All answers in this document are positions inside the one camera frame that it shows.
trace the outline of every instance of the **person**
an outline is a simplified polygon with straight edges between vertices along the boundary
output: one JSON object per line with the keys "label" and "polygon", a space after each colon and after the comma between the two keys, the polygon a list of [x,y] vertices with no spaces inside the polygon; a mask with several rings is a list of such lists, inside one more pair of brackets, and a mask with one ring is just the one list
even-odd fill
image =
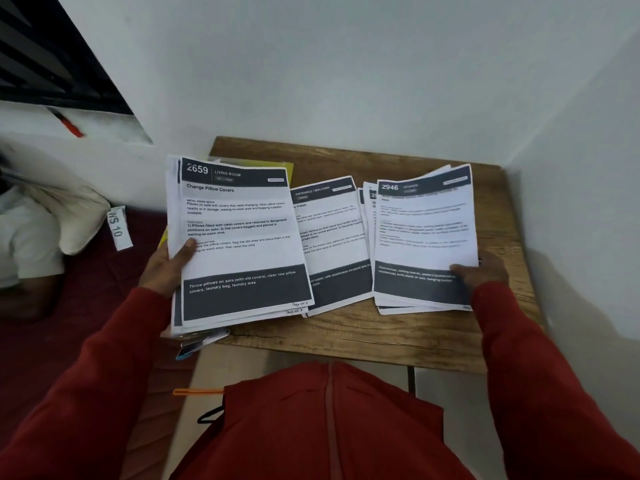
{"label": "person", "polygon": [[[115,479],[180,270],[196,249],[149,260],[103,329],[0,453],[0,478]],[[502,261],[452,266],[471,290],[488,391],[513,479],[640,479],[569,364],[519,309]],[[442,439],[442,409],[341,362],[309,362],[225,388],[225,412],[173,479],[471,479]]]}
{"label": "person", "polygon": [[65,272],[59,242],[56,218],[0,171],[0,319],[47,315]]}

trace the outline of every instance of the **black window grille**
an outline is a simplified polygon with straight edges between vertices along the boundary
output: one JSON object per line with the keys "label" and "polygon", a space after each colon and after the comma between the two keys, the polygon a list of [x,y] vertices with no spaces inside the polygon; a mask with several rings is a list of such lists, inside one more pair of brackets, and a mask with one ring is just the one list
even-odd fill
{"label": "black window grille", "polygon": [[58,0],[0,0],[0,100],[133,114]]}

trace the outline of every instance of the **person in white shirt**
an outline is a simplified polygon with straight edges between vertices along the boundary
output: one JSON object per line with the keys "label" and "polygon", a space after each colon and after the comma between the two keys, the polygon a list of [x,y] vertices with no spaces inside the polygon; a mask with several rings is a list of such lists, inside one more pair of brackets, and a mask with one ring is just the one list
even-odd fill
{"label": "person in white shirt", "polygon": [[0,171],[0,319],[44,318],[64,273],[60,226]]}

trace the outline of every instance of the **quilted fabric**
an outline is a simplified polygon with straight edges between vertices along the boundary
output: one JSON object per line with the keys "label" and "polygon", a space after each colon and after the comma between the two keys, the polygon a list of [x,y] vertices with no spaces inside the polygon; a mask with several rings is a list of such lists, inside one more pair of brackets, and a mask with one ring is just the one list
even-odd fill
{"label": "quilted fabric", "polygon": [[[0,350],[5,357],[0,368],[0,448],[73,364],[84,339],[102,327],[136,286],[163,234],[166,215],[127,209],[127,224],[132,248],[116,251],[105,224],[82,253],[67,259],[60,297],[49,318],[36,323],[0,322]],[[171,390],[188,387],[195,366],[195,358],[175,361],[177,347],[167,340],[159,343],[123,478],[160,478],[182,407]]]}

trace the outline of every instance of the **wooden table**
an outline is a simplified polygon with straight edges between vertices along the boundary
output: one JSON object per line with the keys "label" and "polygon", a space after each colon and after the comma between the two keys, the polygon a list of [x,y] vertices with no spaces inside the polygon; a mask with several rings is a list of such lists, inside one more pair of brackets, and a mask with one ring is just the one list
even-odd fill
{"label": "wooden table", "polygon": [[[418,177],[447,163],[430,158],[352,152],[218,137],[211,155],[295,164],[292,186],[352,175],[356,185],[378,178]],[[476,231],[481,247],[504,259],[524,312],[540,322],[506,177],[494,165],[472,164]],[[484,373],[481,333],[470,312],[380,315],[373,299],[314,317],[286,317],[233,327],[221,344]]]}

